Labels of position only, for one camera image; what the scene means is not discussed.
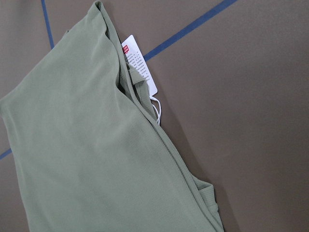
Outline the olive green long-sleeve shirt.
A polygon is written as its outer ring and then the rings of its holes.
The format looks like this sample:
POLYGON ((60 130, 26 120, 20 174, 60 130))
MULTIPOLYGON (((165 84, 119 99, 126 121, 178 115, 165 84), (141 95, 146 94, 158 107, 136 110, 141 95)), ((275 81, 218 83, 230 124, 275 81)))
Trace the olive green long-sleeve shirt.
POLYGON ((0 101, 32 232, 221 232, 104 5, 0 101))

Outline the white paper clothing tag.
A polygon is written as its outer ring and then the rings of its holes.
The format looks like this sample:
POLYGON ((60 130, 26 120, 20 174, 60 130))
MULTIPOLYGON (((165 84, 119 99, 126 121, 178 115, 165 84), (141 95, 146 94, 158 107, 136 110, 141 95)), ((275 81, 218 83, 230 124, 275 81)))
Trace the white paper clothing tag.
POLYGON ((157 109, 154 104, 152 104, 152 106, 156 114, 156 122, 160 125, 162 107, 160 101, 155 98, 155 94, 158 93, 158 90, 133 35, 130 35, 122 42, 122 48, 128 63, 133 66, 146 81, 150 100, 153 100, 158 104, 159 109, 157 109))

